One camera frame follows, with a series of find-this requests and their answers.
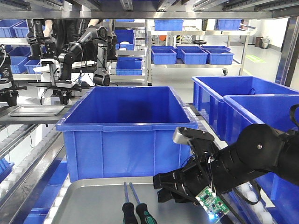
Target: metal tray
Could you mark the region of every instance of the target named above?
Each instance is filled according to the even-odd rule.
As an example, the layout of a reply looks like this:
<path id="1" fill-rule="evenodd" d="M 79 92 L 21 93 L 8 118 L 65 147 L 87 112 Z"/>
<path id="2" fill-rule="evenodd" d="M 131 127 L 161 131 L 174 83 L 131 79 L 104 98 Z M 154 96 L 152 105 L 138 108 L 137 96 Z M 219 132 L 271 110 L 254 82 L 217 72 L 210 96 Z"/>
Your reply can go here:
<path id="1" fill-rule="evenodd" d="M 56 116 L 64 109 L 63 105 L 29 105 L 19 106 L 10 113 L 11 117 Z"/>
<path id="2" fill-rule="evenodd" d="M 152 177 L 124 177 L 80 180 L 72 183 L 53 219 L 53 224 L 121 224 L 125 202 L 123 182 L 132 182 L 141 202 L 159 224 L 210 224 L 201 206 L 174 200 L 158 203 Z M 130 202 L 136 201 L 128 185 Z"/>

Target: black cable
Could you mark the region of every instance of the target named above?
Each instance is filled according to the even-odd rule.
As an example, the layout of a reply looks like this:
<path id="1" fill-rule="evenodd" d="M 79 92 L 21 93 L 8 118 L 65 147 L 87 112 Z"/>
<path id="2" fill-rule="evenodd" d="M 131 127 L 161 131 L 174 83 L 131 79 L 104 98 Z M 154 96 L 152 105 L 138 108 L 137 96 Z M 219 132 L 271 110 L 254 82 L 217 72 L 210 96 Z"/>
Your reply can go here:
<path id="1" fill-rule="evenodd" d="M 118 86 L 118 84 L 116 84 L 116 83 L 111 83 L 111 82 L 110 82 L 110 84 L 114 84 L 114 85 Z"/>
<path id="2" fill-rule="evenodd" d="M 250 181 L 250 184 L 252 185 L 252 187 L 254 188 L 254 190 L 258 195 L 256 202 L 252 202 L 248 200 L 237 188 L 233 188 L 233 191 L 240 199 L 244 200 L 247 204 L 255 205 L 261 200 L 261 187 L 255 180 Z"/>

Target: blue crate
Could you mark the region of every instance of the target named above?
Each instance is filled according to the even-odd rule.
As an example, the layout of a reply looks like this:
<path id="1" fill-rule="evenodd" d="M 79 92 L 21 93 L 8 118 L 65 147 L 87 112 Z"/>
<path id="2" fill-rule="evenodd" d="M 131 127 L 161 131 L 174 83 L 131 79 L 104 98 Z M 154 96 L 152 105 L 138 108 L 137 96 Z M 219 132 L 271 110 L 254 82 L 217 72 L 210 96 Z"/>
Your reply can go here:
<path id="1" fill-rule="evenodd" d="M 15 34 L 17 37 L 27 37 L 27 34 L 29 33 L 29 28 L 27 26 L 27 22 L 21 22 L 18 25 L 13 27 Z"/>
<path id="2" fill-rule="evenodd" d="M 11 72 L 21 74 L 26 71 L 25 63 L 27 61 L 26 57 L 11 57 Z"/>
<path id="3" fill-rule="evenodd" d="M 17 47 L 9 52 L 10 57 L 28 57 L 30 55 L 30 47 Z"/>
<path id="4" fill-rule="evenodd" d="M 200 46 L 203 50 L 209 50 L 209 49 L 225 49 L 225 50 L 231 50 L 231 48 L 224 46 L 224 45 L 202 45 Z"/>
<path id="5" fill-rule="evenodd" d="M 0 183 L 11 173 L 13 162 L 7 162 L 4 158 L 0 160 Z"/>
<path id="6" fill-rule="evenodd" d="M 119 57 L 116 64 L 118 76 L 140 76 L 142 75 L 142 58 Z"/>
<path id="7" fill-rule="evenodd" d="M 0 37 L 16 37 L 16 33 L 15 33 L 13 27 L 23 21 L 24 20 L 1 20 L 0 21 Z"/>
<path id="8" fill-rule="evenodd" d="M 134 50 L 135 48 L 135 33 L 132 29 L 117 29 L 115 30 L 117 37 L 116 49 L 126 48 L 127 50 Z"/>
<path id="9" fill-rule="evenodd" d="M 236 141 L 248 125 L 266 123 L 278 130 L 287 131 L 295 126 L 290 120 L 290 107 L 298 104 L 298 95 L 225 96 L 228 105 L 226 141 Z M 299 186 L 295 186 L 273 173 L 257 179 L 265 193 L 287 223 L 298 221 Z"/>
<path id="10" fill-rule="evenodd" d="M 225 139 L 227 105 L 226 95 L 299 94 L 286 86 L 257 77 L 192 77 L 194 107 L 209 123 L 217 136 Z"/>
<path id="11" fill-rule="evenodd" d="M 239 30 L 241 20 L 223 19 L 217 20 L 216 29 L 218 30 Z"/>
<path id="12" fill-rule="evenodd" d="M 183 62 L 185 64 L 206 64 L 207 53 L 200 49 L 183 49 Z"/>
<path id="13" fill-rule="evenodd" d="M 35 74 L 36 72 L 33 69 L 40 66 L 41 66 L 40 60 L 29 60 L 25 64 L 28 74 Z"/>
<path id="14" fill-rule="evenodd" d="M 177 58 L 178 59 L 182 59 L 183 58 L 182 49 L 200 49 L 200 47 L 198 45 L 197 46 L 185 46 L 185 45 L 177 46 L 176 47 L 176 53 L 177 53 Z"/>
<path id="15" fill-rule="evenodd" d="M 154 64 L 175 64 L 177 53 L 171 49 L 152 49 L 151 58 Z"/>
<path id="16" fill-rule="evenodd" d="M 153 176 L 181 167 L 190 148 L 172 141 L 178 126 L 198 124 L 171 87 L 94 87 L 56 129 L 64 132 L 73 182 Z"/>
<path id="17" fill-rule="evenodd" d="M 155 30 L 182 31 L 184 20 L 155 20 Z"/>
<path id="18" fill-rule="evenodd" d="M 209 49 L 207 61 L 209 64 L 232 64 L 234 54 L 225 49 Z"/>

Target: green circuit board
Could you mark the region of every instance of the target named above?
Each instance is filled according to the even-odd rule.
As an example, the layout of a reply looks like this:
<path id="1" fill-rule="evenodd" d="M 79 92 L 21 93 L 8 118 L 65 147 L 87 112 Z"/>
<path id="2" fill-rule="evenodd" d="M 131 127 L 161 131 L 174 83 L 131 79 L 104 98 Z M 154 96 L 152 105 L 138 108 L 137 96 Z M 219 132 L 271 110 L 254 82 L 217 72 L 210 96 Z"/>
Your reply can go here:
<path id="1" fill-rule="evenodd" d="M 196 199 L 209 215 L 209 218 L 214 223 L 229 212 L 225 203 L 213 192 L 213 190 L 206 186 L 197 196 Z"/>

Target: black screwdriver handle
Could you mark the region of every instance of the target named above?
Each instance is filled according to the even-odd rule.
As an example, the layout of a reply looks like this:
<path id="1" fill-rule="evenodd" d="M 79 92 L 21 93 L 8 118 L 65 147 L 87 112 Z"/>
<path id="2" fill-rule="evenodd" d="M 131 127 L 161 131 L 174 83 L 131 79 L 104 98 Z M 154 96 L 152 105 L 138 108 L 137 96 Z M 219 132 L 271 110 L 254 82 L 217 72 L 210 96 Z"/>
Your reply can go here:
<path id="1" fill-rule="evenodd" d="M 123 211 L 123 224 L 138 224 L 134 214 L 134 205 L 131 202 L 124 203 L 122 206 Z"/>
<path id="2" fill-rule="evenodd" d="M 141 224 L 157 224 L 157 221 L 148 211 L 148 206 L 145 203 L 137 205 L 136 212 L 139 215 Z"/>

